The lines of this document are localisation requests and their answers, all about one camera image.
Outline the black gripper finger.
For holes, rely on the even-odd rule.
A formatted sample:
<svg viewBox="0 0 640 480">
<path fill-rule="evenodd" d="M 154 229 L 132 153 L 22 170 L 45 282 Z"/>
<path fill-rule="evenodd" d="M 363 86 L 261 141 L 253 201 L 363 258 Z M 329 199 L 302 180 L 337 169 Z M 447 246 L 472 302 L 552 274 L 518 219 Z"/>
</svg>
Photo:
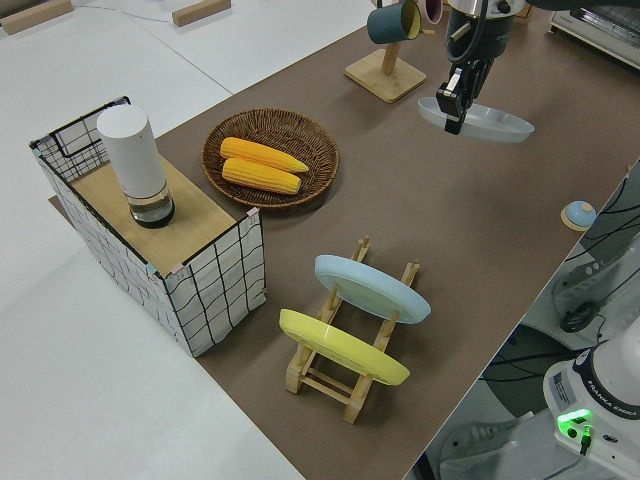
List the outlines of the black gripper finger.
<svg viewBox="0 0 640 480">
<path fill-rule="evenodd" d="M 464 88 L 462 89 L 463 117 L 466 116 L 467 111 L 477 98 L 477 84 L 478 80 L 475 74 L 470 74 L 465 80 Z"/>
<path fill-rule="evenodd" d="M 446 117 L 444 130 L 460 134 L 472 100 L 462 75 L 452 74 L 448 82 L 443 82 L 436 92 L 436 100 Z"/>
</svg>

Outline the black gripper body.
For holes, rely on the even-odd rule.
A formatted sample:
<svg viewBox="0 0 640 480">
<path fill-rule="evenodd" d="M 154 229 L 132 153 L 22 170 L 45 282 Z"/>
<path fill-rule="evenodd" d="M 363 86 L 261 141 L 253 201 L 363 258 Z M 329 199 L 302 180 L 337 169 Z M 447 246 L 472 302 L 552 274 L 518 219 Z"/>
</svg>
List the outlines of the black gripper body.
<svg viewBox="0 0 640 480">
<path fill-rule="evenodd" d="M 506 50 L 512 25 L 511 15 L 451 12 L 446 31 L 449 79 L 452 74 L 461 74 L 465 83 L 470 74 L 475 74 L 478 98 L 494 61 Z"/>
</svg>

